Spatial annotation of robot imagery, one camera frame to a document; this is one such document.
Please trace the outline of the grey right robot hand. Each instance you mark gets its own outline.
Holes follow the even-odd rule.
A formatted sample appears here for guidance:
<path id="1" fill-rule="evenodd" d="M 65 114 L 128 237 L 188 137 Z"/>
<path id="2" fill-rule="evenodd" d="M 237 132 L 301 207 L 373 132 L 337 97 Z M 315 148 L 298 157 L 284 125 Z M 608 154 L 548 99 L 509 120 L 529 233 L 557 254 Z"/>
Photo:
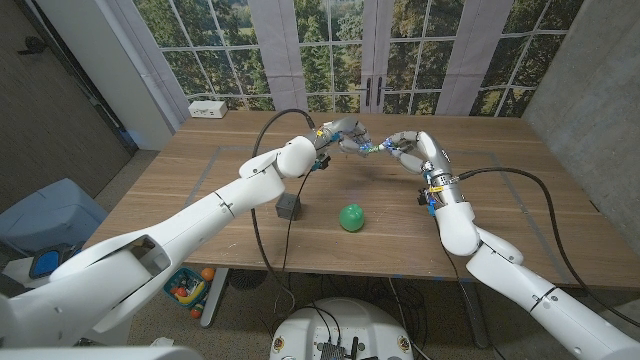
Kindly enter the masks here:
<path id="1" fill-rule="evenodd" d="M 402 131 L 380 145 L 409 173 L 421 175 L 437 186 L 453 182 L 449 157 L 441 145 L 424 131 Z"/>

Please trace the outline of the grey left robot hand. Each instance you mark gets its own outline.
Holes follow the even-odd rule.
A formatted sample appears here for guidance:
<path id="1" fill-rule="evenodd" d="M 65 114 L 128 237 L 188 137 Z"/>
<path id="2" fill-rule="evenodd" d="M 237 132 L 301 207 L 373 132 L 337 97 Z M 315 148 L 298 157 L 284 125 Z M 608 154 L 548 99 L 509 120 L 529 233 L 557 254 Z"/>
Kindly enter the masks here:
<path id="1" fill-rule="evenodd" d="M 366 157 L 373 144 L 366 127 L 355 116 L 324 123 L 312 137 L 317 154 L 333 145 L 347 154 Z"/>

